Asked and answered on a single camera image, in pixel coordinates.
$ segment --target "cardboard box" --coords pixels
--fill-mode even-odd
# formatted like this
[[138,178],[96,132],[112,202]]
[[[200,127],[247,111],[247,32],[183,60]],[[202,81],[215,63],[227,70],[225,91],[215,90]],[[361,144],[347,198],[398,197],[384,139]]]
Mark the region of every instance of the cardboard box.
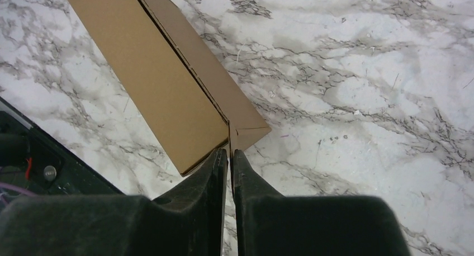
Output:
[[68,0],[181,175],[270,132],[170,0]]

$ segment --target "black plastic part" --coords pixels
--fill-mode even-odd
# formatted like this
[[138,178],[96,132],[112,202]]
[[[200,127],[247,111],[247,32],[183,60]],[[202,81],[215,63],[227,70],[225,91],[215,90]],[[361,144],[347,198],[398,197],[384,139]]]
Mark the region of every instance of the black plastic part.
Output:
[[233,160],[239,255],[410,255],[391,209],[367,196],[283,197]]
[[25,164],[27,149],[26,137],[0,133],[0,167]]
[[157,220],[163,220],[157,236],[163,255],[221,255],[226,177],[227,152],[217,149],[190,177],[153,200],[160,205]]
[[221,255],[227,156],[140,196],[25,197],[0,216],[1,255]]
[[[4,109],[0,111],[0,133],[28,139],[29,156],[32,157],[30,177],[38,187],[41,187],[40,190],[32,189],[34,186],[30,187],[31,191],[51,195],[122,193],[1,97],[0,108]],[[10,146],[11,143],[0,139],[0,145]],[[26,150],[23,147],[24,145],[16,145],[18,156],[15,158],[0,157],[0,160],[15,162],[16,164],[10,165],[26,170]],[[57,175],[53,181],[47,181],[43,176],[43,170],[47,165],[56,168]]]

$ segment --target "cardboard flap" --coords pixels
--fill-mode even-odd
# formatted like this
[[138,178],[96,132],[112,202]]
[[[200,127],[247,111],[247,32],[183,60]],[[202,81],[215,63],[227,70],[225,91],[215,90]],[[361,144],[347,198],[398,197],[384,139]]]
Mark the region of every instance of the cardboard flap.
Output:
[[248,147],[255,144],[270,131],[272,131],[270,127],[262,127],[260,129],[237,129],[237,142],[239,149],[242,151],[247,150]]
[[227,71],[170,0],[142,0],[162,30],[236,129],[268,127]]

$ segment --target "white marble surface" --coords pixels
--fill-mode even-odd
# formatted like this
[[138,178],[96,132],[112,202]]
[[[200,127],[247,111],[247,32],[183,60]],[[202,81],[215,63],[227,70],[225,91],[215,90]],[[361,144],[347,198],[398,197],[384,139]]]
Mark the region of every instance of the white marble surface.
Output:
[[[473,0],[172,1],[273,127],[246,152],[271,185],[380,196],[413,255],[474,255]],[[0,96],[126,193],[182,180],[66,0],[0,13]]]

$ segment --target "metal screw head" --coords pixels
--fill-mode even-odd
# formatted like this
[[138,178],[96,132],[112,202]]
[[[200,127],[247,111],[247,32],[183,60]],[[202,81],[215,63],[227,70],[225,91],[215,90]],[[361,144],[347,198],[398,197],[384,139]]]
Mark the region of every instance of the metal screw head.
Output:
[[43,170],[43,176],[48,182],[52,182],[56,178],[56,168],[52,165],[48,165]]

